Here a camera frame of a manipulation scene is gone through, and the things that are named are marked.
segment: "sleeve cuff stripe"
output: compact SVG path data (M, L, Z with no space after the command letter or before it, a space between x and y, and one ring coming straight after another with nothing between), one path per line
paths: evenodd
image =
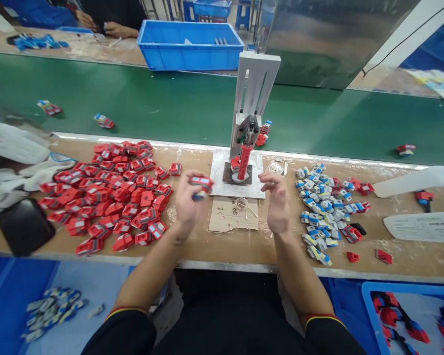
M140 311L142 312L144 315L148 315L148 313L144 310L142 310L141 308L137 308L137 307L121 307L121 308L116 308L113 311L110 312L110 314L107 316L107 318L105 318L105 320L108 320L111 316L116 315L117 313L120 312L125 312L125 311Z
M334 316L311 316L307 319L306 321L306 326L304 327L304 329L307 329L307 325L309 324L310 321L314 320L314 319L332 319L332 320L336 320L337 322L339 322L340 324L342 324L345 329L347 329L347 327L344 325L344 323L342 323L339 318L334 317Z

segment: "forearm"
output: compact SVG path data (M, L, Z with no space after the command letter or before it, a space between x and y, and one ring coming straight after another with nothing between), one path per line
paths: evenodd
M139 31L131 27L124 26L126 38L137 38Z
M173 273L188 234L176 221L130 274L113 308L138 307L147 311Z
M275 234L274 240L281 277L301 322L310 314L333 314L332 302L300 241L291 232Z

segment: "white plastic bottle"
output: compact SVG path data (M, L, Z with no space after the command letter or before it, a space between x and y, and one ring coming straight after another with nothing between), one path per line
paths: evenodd
M390 180L373 185L375 195L390 197L406 192L444 186L444 167L431 166Z

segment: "hand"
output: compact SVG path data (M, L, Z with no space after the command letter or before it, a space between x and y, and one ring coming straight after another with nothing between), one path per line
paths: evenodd
M290 228L289 199L286 192L285 178L275 173L262 173L258 175L265 185L262 191L270 191L268 205L268 227L274 234L282 234Z
M90 15L87 15L86 13L79 10L76 10L75 15L77 17L77 20L84 27L87 27L88 29L91 29L94 32L97 32L99 30L92 17L90 17Z
M194 201L192 199L193 194L202 190L202 186L189 183L193 176L206 177L200 172L190 170L184 176L181 176L181 181L176 191L177 223L182 228L182 231L186 233L186 237L200 219L204 208L203 201Z
M117 38L122 37L122 39L126 39L130 37L138 37L137 30L122 26L121 24L113 21L105 22L104 30L106 34Z

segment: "black smartphone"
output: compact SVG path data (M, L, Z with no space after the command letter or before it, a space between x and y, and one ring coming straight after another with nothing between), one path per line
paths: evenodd
M0 229L14 256L29 256L50 240L56 230L32 198L23 199L0 212Z

